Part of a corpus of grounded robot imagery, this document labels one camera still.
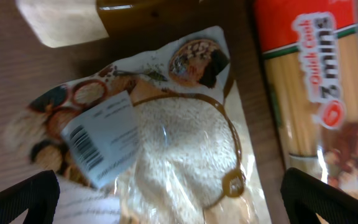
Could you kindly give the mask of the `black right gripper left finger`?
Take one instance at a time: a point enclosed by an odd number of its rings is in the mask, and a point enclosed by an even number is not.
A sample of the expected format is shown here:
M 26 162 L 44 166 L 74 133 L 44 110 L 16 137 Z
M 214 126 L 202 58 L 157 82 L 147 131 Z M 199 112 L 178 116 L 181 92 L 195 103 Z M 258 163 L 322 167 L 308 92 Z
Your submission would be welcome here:
M 0 192 L 0 224 L 27 212 L 23 224 L 52 224 L 60 186 L 52 170 L 42 171 Z

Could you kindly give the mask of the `brown white grain bag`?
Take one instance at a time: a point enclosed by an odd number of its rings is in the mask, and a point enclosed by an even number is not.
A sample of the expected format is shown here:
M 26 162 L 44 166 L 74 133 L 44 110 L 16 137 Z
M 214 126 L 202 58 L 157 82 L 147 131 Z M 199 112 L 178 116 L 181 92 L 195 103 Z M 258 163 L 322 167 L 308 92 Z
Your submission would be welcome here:
M 124 223 L 270 223 L 218 26 L 56 86 L 6 147 L 119 201 Z

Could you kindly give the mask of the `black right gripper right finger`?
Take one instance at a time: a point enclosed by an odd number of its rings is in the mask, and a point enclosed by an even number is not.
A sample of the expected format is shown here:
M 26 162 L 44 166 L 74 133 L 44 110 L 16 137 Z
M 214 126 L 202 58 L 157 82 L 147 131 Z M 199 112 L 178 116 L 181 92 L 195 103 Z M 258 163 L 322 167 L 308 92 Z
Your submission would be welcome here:
M 280 189 L 291 224 L 358 224 L 358 200 L 309 174 L 289 168 Z

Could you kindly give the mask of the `orange spaghetti packet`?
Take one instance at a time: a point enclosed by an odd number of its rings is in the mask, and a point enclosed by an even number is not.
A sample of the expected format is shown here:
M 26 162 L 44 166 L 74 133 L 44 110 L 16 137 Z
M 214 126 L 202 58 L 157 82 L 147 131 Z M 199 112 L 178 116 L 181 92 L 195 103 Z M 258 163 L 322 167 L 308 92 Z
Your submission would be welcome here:
M 357 1 L 256 0 L 286 168 L 358 199 Z

